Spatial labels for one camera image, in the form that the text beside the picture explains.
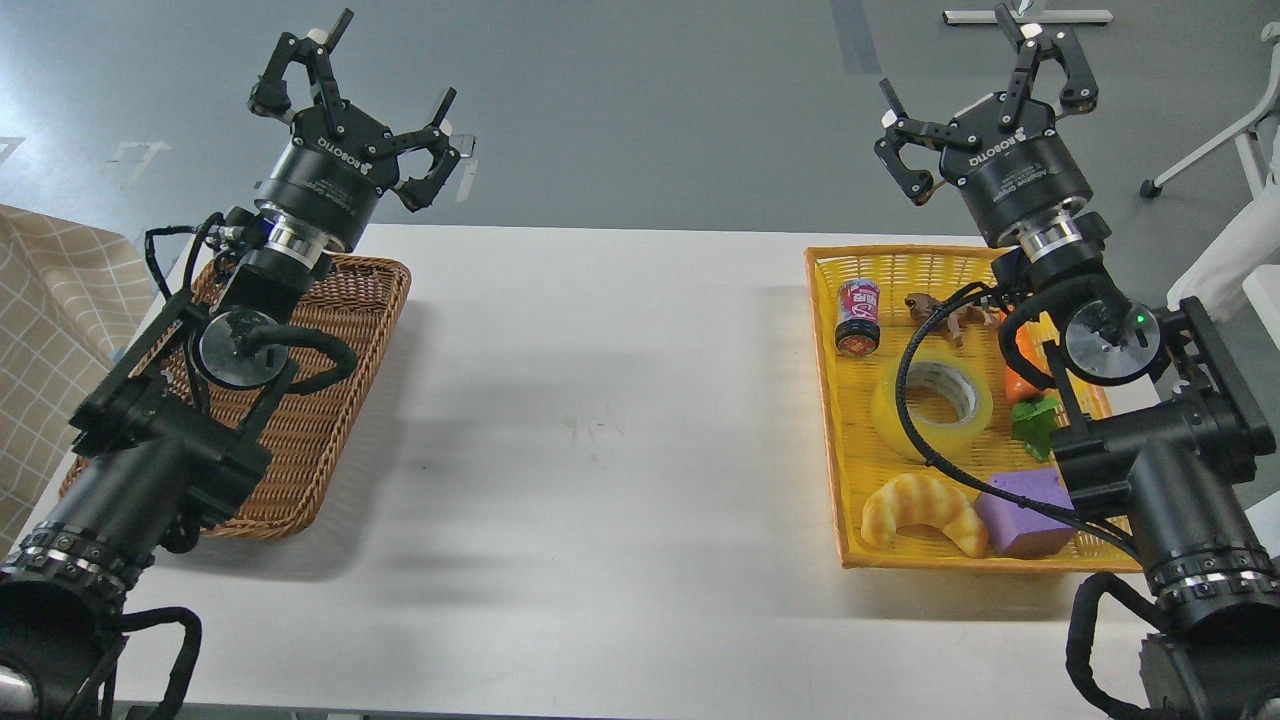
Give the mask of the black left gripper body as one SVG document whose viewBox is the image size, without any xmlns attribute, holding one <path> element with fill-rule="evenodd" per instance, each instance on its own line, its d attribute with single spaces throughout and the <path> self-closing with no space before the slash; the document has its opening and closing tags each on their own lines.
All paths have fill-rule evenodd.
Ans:
<svg viewBox="0 0 1280 720">
<path fill-rule="evenodd" d="M 370 159 L 369 147 L 390 127 L 349 105 L 332 135 L 324 110 L 297 111 L 291 142 L 269 176 L 257 183 L 255 206 L 266 217 L 288 215 L 328 236 L 326 250 L 352 251 L 362 237 L 380 191 L 399 179 L 393 156 Z"/>
</svg>

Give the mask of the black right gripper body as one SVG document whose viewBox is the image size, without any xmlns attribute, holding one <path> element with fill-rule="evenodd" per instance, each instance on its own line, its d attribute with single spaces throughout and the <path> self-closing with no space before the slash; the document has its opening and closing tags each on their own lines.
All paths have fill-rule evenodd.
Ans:
<svg viewBox="0 0 1280 720">
<path fill-rule="evenodd" d="M 1011 127 L 997 94 L 963 109 L 951 119 L 972 149 L 947 145 L 941 176 L 957 187 L 979 234 L 992 249 L 1015 243 L 1015 227 L 1043 211 L 1078 213 L 1093 190 L 1057 133 L 1057 114 L 1047 102 L 1027 100 Z"/>
</svg>

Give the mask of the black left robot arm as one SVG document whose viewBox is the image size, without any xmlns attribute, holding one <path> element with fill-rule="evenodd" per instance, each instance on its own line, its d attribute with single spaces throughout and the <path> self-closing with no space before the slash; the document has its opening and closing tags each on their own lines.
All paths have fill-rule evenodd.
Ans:
<svg viewBox="0 0 1280 720">
<path fill-rule="evenodd" d="M 291 141 L 252 209 L 191 229 L 180 286 L 70 416 L 87 465 L 3 562 L 3 716 L 108 719 L 131 635 L 183 637 L 155 719 L 184 703 L 204 629 L 184 607 L 125 611 L 156 550 L 192 550 L 230 520 L 268 474 L 268 423 L 285 398 L 358 368 L 348 342 L 297 325 L 294 310 L 353 252 L 388 193 L 429 208 L 460 164 L 443 129 L 448 88 L 425 127 L 396 133 L 343 97 L 332 55 L 353 19 L 284 32 L 248 109 Z"/>
</svg>

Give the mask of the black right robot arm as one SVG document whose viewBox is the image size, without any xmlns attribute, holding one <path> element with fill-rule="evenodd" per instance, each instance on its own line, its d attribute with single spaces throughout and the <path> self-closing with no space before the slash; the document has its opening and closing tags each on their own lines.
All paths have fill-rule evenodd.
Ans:
<svg viewBox="0 0 1280 720">
<path fill-rule="evenodd" d="M 995 286 L 957 290 L 909 340 L 893 379 L 899 421 L 925 465 L 1083 530 L 1134 557 L 1139 593 L 1111 573 L 1076 591 L 1066 670 L 1111 719 L 1275 719 L 1277 564 L 1235 495 L 1277 442 L 1198 299 L 1175 309 L 1130 300 L 1105 268 L 1110 228 L 1057 132 L 1093 111 L 1100 88 L 1073 29 L 995 19 L 1016 54 L 1007 87 L 945 123 L 911 118 L 892 85 L 876 155 L 916 205 L 937 179 L 963 196 L 998 251 Z M 927 334 L 982 300 L 1006 311 L 1005 363 L 1060 393 L 1051 436 L 1071 498 L 1055 506 L 960 470 L 916 429 L 905 384 Z"/>
</svg>

